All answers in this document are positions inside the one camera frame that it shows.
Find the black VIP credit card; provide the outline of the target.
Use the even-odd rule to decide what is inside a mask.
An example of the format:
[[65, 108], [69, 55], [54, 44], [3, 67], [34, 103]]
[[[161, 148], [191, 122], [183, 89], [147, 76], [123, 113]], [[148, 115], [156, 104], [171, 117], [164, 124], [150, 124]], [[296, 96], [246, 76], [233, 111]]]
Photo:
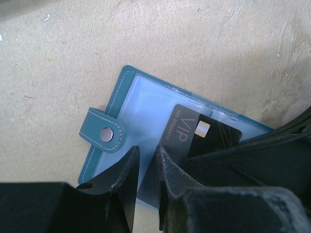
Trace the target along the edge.
[[240, 130], [177, 104], [160, 141], [179, 164], [189, 157], [235, 146], [241, 137]]

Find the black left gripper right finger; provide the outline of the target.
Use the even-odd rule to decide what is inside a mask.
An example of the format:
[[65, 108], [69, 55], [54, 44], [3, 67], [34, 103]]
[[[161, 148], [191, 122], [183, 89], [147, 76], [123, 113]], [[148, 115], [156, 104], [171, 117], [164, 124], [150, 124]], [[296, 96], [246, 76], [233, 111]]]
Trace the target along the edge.
[[155, 152], [159, 229], [165, 233], [308, 233], [311, 220], [280, 187], [207, 187], [169, 156]]

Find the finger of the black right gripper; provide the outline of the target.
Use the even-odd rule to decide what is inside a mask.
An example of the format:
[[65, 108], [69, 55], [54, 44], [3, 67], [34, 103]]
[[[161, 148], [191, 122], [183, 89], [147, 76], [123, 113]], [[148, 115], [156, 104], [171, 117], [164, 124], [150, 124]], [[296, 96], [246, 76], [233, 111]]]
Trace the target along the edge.
[[292, 191], [311, 215], [311, 110], [273, 132], [184, 162], [206, 186], [277, 186]]

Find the blue leather card holder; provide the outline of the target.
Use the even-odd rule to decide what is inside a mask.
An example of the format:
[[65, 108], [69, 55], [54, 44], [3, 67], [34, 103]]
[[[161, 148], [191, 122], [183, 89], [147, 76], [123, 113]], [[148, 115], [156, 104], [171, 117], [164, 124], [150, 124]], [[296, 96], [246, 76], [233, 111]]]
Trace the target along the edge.
[[80, 136], [91, 144], [78, 182], [84, 183], [118, 162], [132, 147], [140, 148], [137, 205], [156, 212], [147, 174], [155, 149], [177, 104], [238, 129], [242, 140], [271, 131], [254, 121], [132, 66], [124, 66], [105, 110], [89, 108]]

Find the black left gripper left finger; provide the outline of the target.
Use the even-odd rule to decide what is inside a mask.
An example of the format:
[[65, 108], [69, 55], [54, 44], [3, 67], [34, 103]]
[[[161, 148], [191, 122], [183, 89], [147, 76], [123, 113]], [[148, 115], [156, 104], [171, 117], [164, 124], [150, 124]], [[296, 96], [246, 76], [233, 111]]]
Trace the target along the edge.
[[139, 147], [89, 181], [2, 183], [3, 233], [130, 233], [139, 173]]

